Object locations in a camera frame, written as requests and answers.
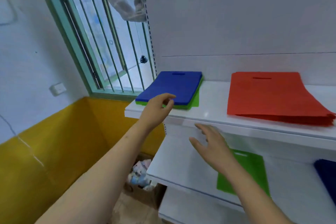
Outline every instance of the right hand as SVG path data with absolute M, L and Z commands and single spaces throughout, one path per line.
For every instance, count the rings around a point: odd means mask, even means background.
M 195 126 L 206 136 L 208 146 L 203 146 L 194 137 L 189 137 L 191 144 L 213 169 L 223 172 L 225 164 L 235 161 L 224 137 L 212 126 L 203 124 L 195 124 Z

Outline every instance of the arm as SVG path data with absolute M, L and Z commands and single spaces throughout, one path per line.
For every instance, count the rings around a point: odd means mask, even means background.
M 193 137 L 189 138 L 191 144 L 210 166 L 227 178 L 251 223 L 293 224 L 237 162 L 221 134 L 211 126 L 196 124 L 196 127 L 206 136 L 208 146 Z
M 166 93 L 151 99 L 136 124 L 36 224 L 106 223 L 145 138 L 173 108 L 171 98 L 175 96 Z

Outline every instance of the light switch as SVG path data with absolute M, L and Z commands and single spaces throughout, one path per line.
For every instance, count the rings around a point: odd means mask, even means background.
M 49 89 L 50 89 L 50 91 L 51 91 L 51 93 L 53 94 L 54 97 L 62 94 L 63 92 L 65 92 L 67 90 L 65 88 L 64 84 L 61 83 L 61 82 L 51 86 Z

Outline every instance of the cardboard box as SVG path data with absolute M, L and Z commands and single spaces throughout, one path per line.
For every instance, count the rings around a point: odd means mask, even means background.
M 153 156 L 140 153 L 135 160 L 136 164 L 138 161 L 143 161 L 145 159 L 153 160 Z M 141 203 L 153 207 L 158 210 L 162 201 L 162 198 L 166 192 L 166 186 L 162 184 L 157 184 L 157 186 L 152 191 L 143 190 L 142 187 L 138 185 L 128 184 L 127 182 L 124 184 L 123 192 L 133 197 L 135 200 L 140 201 Z

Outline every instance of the left hand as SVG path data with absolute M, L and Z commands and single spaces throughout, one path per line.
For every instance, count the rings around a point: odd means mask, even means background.
M 149 130 L 153 130 L 168 116 L 171 109 L 174 107 L 174 100 L 176 96 L 169 93 L 158 95 L 149 100 L 141 113 L 139 123 Z

